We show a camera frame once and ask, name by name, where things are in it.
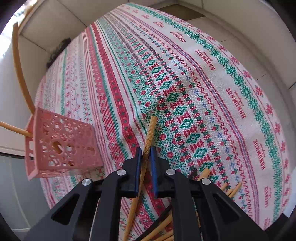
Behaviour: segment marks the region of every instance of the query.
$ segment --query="pink plastic basket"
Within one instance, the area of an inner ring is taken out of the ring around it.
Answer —
[[[81,174],[103,165],[92,125],[36,108],[26,130],[25,163],[28,179]]]

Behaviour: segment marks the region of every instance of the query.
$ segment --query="metal screw head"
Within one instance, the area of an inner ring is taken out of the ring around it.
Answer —
[[[118,176],[123,176],[125,174],[126,174],[126,170],[124,170],[124,169],[120,169],[120,170],[117,171]]]
[[[203,185],[209,185],[211,183],[211,180],[210,179],[208,179],[208,178],[203,178],[202,179],[202,184]]]
[[[91,180],[88,179],[88,178],[82,180],[82,185],[83,186],[88,186],[90,183],[91,183]]]
[[[176,173],[176,171],[174,169],[167,169],[166,170],[166,174],[168,175],[174,175]]]

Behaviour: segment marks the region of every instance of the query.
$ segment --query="dark plush object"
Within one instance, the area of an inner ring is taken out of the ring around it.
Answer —
[[[49,58],[49,62],[46,64],[46,67],[49,68],[53,62],[56,60],[56,58],[63,52],[63,50],[71,43],[71,39],[67,38],[64,39],[59,46],[55,49],[55,51],[52,53],[52,55]]]

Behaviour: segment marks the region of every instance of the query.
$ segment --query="table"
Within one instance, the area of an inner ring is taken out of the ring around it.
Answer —
[[[84,177],[97,180],[120,169],[144,146],[150,116],[156,115],[158,155],[185,175],[211,169],[218,186],[234,188],[242,181],[233,200],[261,228],[288,202],[288,151],[264,92],[219,42],[170,14],[133,3],[107,13],[57,58],[36,101],[93,124],[104,168]],[[49,206],[84,177],[41,179]],[[131,239],[170,202],[153,197],[150,172],[144,182]],[[123,198],[121,237],[130,204]]]

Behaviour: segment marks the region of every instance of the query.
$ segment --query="wooden rod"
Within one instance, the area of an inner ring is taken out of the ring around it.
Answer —
[[[170,222],[173,220],[173,215],[170,214],[162,223],[160,223],[156,229],[154,229],[150,234],[148,234],[142,241],[148,241],[152,239],[156,234],[158,234],[161,230],[163,230]]]
[[[220,187],[220,189],[221,189],[222,191],[224,191],[226,187],[227,187],[227,183],[224,183],[223,186]]]
[[[130,212],[129,212],[129,215],[128,215],[128,221],[127,221],[123,241],[128,240],[128,236],[129,236],[129,233],[131,231],[132,224],[133,224],[133,219],[134,219],[134,216],[135,216],[135,213],[136,213],[136,208],[137,208],[137,205],[138,205],[138,202],[139,202],[139,197],[140,197],[141,190],[142,190],[142,184],[143,184],[143,181],[144,181],[144,177],[145,177],[145,173],[146,173],[146,169],[147,169],[147,165],[148,165],[149,153],[150,153],[151,143],[152,143],[152,140],[153,140],[153,137],[154,137],[156,123],[157,123],[157,117],[156,116],[151,116],[150,123],[149,123],[149,129],[148,129],[146,142],[145,142],[145,147],[144,147],[144,151],[143,151],[143,155],[142,155],[142,166],[141,166],[139,193],[138,193],[138,196],[136,198],[134,198],[132,203],[131,203],[131,209],[130,209]]]
[[[13,55],[13,63],[15,66],[15,73],[17,75],[18,82],[20,84],[20,89],[22,94],[26,100],[29,110],[31,111],[32,115],[35,114],[35,106],[30,96],[30,93],[27,88],[27,84],[24,78],[24,74],[22,72],[22,66],[20,63],[20,53],[18,49],[18,22],[13,25],[12,28],[12,55]]]
[[[164,241],[173,241],[174,240],[174,235],[168,237],[167,239],[165,239]]]
[[[154,241],[163,241],[166,238],[172,236],[174,234],[174,230],[172,229],[171,231],[167,232],[166,234],[164,234],[163,236],[160,236],[159,238],[155,239]]]
[[[21,134],[21,135],[23,135],[23,136],[31,137],[31,138],[33,137],[33,134],[32,134],[32,133],[30,133],[30,132],[28,132],[28,131],[26,131],[26,130],[23,130],[23,129],[21,129],[21,128],[17,128],[17,127],[15,127],[15,126],[12,126],[12,125],[7,124],[7,123],[2,122],[2,121],[0,121],[0,126],[6,128],[6,129],[8,129],[8,130],[10,130],[10,131],[13,131],[13,132],[15,132],[15,133]]]
[[[229,195],[231,194],[232,190],[233,190],[233,189],[230,188],[230,189],[226,192],[226,195],[229,196]]]
[[[233,189],[232,193],[229,195],[230,198],[232,198],[236,194],[236,192],[240,189],[241,185],[242,185],[242,182],[239,182],[236,185],[236,187]]]
[[[211,170],[208,168],[205,168],[202,172],[202,174],[200,175],[200,177],[198,178],[198,181],[200,181],[202,178],[208,177],[210,174]]]

